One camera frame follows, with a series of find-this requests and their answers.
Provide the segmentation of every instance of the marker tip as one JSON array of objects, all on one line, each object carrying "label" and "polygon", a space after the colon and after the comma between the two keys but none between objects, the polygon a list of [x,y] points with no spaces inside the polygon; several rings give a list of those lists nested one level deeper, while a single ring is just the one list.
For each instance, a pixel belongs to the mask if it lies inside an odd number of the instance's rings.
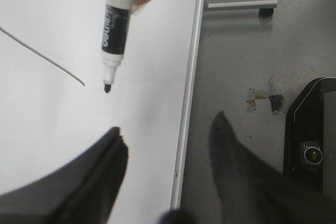
[{"label": "marker tip", "polygon": [[104,90],[105,90],[105,93],[110,92],[110,90],[111,90],[111,85],[109,85],[109,84],[105,84]]}]

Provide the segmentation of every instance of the white surface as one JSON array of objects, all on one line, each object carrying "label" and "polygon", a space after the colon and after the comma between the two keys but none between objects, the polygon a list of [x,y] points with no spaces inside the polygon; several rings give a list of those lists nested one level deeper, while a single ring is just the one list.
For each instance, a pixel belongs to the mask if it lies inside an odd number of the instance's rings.
[{"label": "white surface", "polygon": [[111,223],[154,223],[171,201],[196,0],[152,0],[132,17],[110,94],[100,57],[105,0],[0,3],[2,27],[86,84],[0,34],[0,193],[120,126],[130,158]]}]

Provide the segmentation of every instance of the concrete floor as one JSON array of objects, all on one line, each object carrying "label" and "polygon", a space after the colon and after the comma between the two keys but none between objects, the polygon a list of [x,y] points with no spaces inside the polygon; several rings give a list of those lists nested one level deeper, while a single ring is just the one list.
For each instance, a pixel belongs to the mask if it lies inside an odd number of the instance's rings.
[{"label": "concrete floor", "polygon": [[[248,113],[248,90],[268,90],[271,77],[285,112],[257,100]],[[336,0],[278,0],[272,20],[258,10],[204,13],[182,192],[200,224],[222,223],[207,148],[215,114],[224,110],[238,139],[282,172],[286,111],[318,77],[336,77]]]}]

